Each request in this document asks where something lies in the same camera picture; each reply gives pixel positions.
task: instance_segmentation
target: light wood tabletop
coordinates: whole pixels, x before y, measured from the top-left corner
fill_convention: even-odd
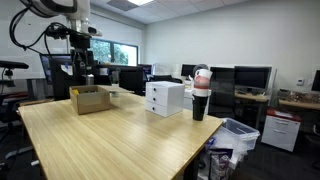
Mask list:
[[[173,179],[222,124],[190,110],[161,117],[133,94],[111,103],[80,116],[70,100],[19,108],[48,179]]]
[[[315,103],[303,103],[303,102],[292,102],[292,101],[286,101],[286,100],[279,100],[279,104],[286,105],[286,106],[305,108],[305,109],[320,110],[320,104],[315,104]]]
[[[234,95],[236,98],[255,100],[255,101],[259,101],[259,102],[267,102],[268,101],[267,96],[262,96],[262,95],[252,95],[250,93],[240,94],[237,92],[235,92]]]

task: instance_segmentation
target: robotic arm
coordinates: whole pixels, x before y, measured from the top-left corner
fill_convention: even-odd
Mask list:
[[[102,33],[89,26],[90,0],[20,0],[20,2],[26,6],[26,9],[20,12],[20,17],[13,19],[13,26],[10,26],[10,30],[12,28],[14,32],[16,24],[28,10],[42,18],[52,18],[58,15],[66,16],[71,28],[67,28],[60,23],[52,23],[43,33],[45,44],[47,36],[54,39],[66,39],[66,36],[69,35],[70,45],[74,48],[70,52],[73,62],[73,76],[79,78],[91,73],[94,59],[93,53],[88,50],[90,39],[91,36],[101,36]],[[17,46],[24,49],[30,49],[39,41],[38,39],[34,44],[24,46],[16,41],[14,35],[11,39]]]
[[[101,36],[101,31],[89,26],[90,0],[20,0],[30,10],[43,18],[64,15],[71,23],[71,29],[93,36]]]

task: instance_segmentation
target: wall outlet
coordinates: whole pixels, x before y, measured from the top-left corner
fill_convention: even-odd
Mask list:
[[[312,84],[313,84],[313,79],[309,79],[308,80],[308,86],[312,86]]]
[[[298,78],[297,79],[297,86],[303,86],[304,84],[304,78]]]

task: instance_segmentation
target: cardboard box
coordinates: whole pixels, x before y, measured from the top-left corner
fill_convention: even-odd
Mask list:
[[[79,115],[110,109],[110,92],[128,93],[130,91],[118,87],[96,85],[71,86],[69,89],[72,106]]]

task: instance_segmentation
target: plastic bin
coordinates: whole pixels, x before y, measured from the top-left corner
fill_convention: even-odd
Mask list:
[[[232,146],[232,149],[235,153],[254,149],[257,138],[260,135],[258,130],[231,118],[224,118],[223,121],[225,123],[219,128],[217,135],[220,135],[220,137],[228,136],[232,138],[228,138],[228,140],[224,140],[224,138],[217,139],[219,144],[226,143]]]

